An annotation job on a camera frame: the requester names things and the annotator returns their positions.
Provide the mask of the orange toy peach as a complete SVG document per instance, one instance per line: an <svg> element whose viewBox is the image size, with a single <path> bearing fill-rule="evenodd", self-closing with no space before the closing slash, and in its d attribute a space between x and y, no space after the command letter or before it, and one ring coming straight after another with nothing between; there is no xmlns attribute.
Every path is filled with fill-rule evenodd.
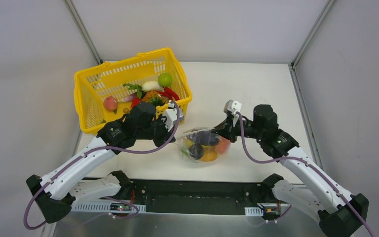
<svg viewBox="0 0 379 237"><path fill-rule="evenodd" d="M214 151L219 155L225 154L228 151L230 144L231 142L228 139L220 136L218 144L214 146Z"/></svg>

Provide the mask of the purple toy eggplant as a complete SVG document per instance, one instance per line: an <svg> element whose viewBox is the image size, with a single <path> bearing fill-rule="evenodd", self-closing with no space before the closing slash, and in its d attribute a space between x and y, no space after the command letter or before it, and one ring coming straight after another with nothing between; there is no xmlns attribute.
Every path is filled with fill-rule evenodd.
<svg viewBox="0 0 379 237"><path fill-rule="evenodd" d="M220 141L219 135L212 133L210 130L197 131L187 135L186 138L196 144L208 147L215 146Z"/></svg>

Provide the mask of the clear zip top bag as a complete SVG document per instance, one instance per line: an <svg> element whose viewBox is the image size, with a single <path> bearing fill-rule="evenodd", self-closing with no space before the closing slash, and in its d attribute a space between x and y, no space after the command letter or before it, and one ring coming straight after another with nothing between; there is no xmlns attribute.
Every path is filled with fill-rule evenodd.
<svg viewBox="0 0 379 237"><path fill-rule="evenodd" d="M205 163L205 162L202 162L202 161L199 161L199 160L194 160L193 158L191 158L189 156L189 153L188 153L188 148L194 144L194 142L188 140L186 138L187 135L191 134L191 133L196 133L197 131L205 131L205 130L210 130L212 132L212 129L210 128L207 128L207 127L196 127L196 128L193 128L193 129L189 129L187 131L185 131L181 136L179 136L177 139L176 139L176 144L178 145L179 147L179 153L180 153L180 156L186 160L186 161L191 161L191 162L195 162L195 163ZM214 150L214 146L211 146L211 147L208 147L208 146L203 146L204 150Z"/></svg>

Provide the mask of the yellow plastic shopping basket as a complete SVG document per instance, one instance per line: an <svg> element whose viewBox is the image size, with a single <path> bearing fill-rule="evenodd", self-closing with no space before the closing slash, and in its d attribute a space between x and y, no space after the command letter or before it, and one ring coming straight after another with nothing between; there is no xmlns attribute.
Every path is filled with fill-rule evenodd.
<svg viewBox="0 0 379 237"><path fill-rule="evenodd" d="M185 72L170 48L138 53L132 58L105 62L76 72L74 101L82 132L96 134L106 122L120 118L124 109L130 109L131 102L119 102L119 99L134 93L122 86L124 83L142 85L157 80L164 72L172 76L171 89L180 97L178 106L186 112L192 92ZM114 112L107 111L103 106L103 101L109 96L118 102Z"/></svg>

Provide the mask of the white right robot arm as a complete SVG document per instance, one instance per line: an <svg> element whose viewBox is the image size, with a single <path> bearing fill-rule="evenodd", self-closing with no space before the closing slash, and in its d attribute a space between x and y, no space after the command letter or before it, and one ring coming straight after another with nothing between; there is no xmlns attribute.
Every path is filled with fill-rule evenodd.
<svg viewBox="0 0 379 237"><path fill-rule="evenodd" d="M227 101L226 119L213 128L216 133L234 143L241 137L246 156L258 164L277 162L290 170L306 186L294 187L277 175L265 180L261 198L286 202L315 220L328 237L349 237L361 226L374 237L366 222L369 201L363 194L354 195L325 173L299 143L279 128L277 114L271 105L259 104L253 109L253 119L240 112L241 103Z"/></svg>

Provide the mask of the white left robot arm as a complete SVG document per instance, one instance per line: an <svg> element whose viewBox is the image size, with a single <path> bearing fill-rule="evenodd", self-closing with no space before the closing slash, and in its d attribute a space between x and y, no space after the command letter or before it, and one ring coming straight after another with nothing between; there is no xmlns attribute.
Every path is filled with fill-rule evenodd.
<svg viewBox="0 0 379 237"><path fill-rule="evenodd" d="M140 102L121 118L107 122L90 143L60 167L40 177L31 175L26 184L32 194L23 221L28 230L28 214L33 203L40 209L44 224L60 221L83 202L97 198L126 199L131 187L121 172L87 184L80 181L91 171L120 153L150 154L175 141L184 112L174 101L160 115L156 107Z"/></svg>

